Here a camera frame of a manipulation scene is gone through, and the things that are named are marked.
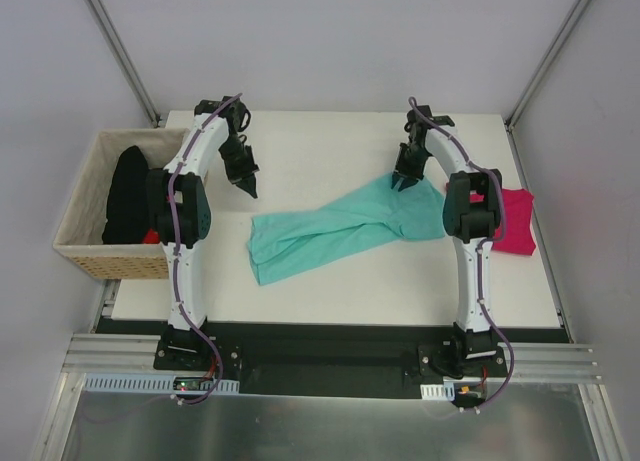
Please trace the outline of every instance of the teal cloth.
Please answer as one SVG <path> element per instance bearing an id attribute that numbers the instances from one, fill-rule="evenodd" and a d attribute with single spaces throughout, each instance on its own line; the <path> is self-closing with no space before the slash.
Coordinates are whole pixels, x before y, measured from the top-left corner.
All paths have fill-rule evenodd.
<path id="1" fill-rule="evenodd" d="M 265 285 L 397 239 L 442 238 L 443 205 L 429 181 L 398 192 L 387 174 L 313 211 L 255 216 L 251 268 Z"/>

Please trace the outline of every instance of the red cloth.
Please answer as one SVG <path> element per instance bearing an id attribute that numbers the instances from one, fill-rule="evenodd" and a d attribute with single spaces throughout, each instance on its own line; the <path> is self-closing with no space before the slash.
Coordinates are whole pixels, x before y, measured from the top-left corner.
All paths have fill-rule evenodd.
<path id="1" fill-rule="evenodd" d="M 153 229 L 149 229 L 144 239 L 142 240 L 142 244 L 158 244 L 160 242 L 160 235 L 156 233 Z"/>
<path id="2" fill-rule="evenodd" d="M 504 209 L 507 214 L 507 235 L 493 249 L 511 254 L 531 256 L 536 243 L 531 236 L 531 215 L 533 214 L 533 194 L 526 189 L 503 189 Z M 481 201 L 482 196 L 472 194 L 471 201 Z M 502 232 L 498 228 L 496 236 Z"/>

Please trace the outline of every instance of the white tabletop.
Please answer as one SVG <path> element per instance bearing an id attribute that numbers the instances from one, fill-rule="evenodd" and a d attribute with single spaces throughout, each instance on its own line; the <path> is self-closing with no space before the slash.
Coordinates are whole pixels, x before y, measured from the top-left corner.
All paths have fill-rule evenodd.
<path id="1" fill-rule="evenodd" d="M 450 238 L 397 241 L 283 281 L 259 286 L 246 243 L 257 213 L 313 209 L 393 170 L 406 139 L 404 113 L 256 111 L 246 134 L 260 166 L 259 199 L 229 184 L 220 159 L 206 186 L 213 222 L 206 238 L 204 302 L 209 321 L 371 325 L 451 325 L 457 265 Z M 498 168 L 505 188 L 520 181 L 498 115 L 451 115 L 478 164 Z M 167 127 L 190 127 L 172 111 Z M 438 163 L 426 177 L 444 191 Z M 114 319 L 166 320 L 166 280 L 123 280 Z M 538 250 L 531 257 L 493 252 L 491 293 L 504 327 L 557 328 L 556 309 Z"/>

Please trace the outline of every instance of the laundry basket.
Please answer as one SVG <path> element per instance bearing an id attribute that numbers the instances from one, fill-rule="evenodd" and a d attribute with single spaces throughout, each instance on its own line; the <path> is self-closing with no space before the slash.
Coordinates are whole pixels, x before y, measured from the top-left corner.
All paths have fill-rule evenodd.
<path id="1" fill-rule="evenodd" d="M 98 134 L 78 177 L 53 247 L 100 279 L 167 278 L 160 244 L 102 243 L 107 196 L 118 158 L 138 146 L 150 168 L 165 166 L 180 150 L 185 129 L 109 130 Z"/>

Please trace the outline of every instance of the gray wall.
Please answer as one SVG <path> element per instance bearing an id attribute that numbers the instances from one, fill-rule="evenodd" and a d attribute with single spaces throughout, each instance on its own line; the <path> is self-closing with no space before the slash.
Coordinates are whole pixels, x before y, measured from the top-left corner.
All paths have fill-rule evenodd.
<path id="1" fill-rule="evenodd" d="M 99 284 L 51 243 L 89 143 L 142 112 L 83 0 L 0 0 L 0 458 L 26 459 Z"/>
<path id="2" fill-rule="evenodd" d="M 600 347 L 640 459 L 640 0 L 595 0 L 517 126 L 579 341 Z"/>
<path id="3" fill-rule="evenodd" d="M 104 0 L 163 112 L 244 91 L 252 109 L 502 113 L 574 0 Z"/>

